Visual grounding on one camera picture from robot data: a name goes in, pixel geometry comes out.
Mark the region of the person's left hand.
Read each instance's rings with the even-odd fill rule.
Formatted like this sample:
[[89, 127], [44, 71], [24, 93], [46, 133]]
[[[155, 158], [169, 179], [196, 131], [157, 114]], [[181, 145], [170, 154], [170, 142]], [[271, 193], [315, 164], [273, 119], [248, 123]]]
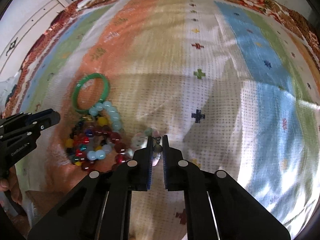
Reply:
[[10, 190], [11, 197], [17, 204], [22, 204], [22, 193], [18, 183], [18, 177], [16, 174], [16, 168], [13, 166], [9, 170], [8, 179], [1, 179], [1, 192]]

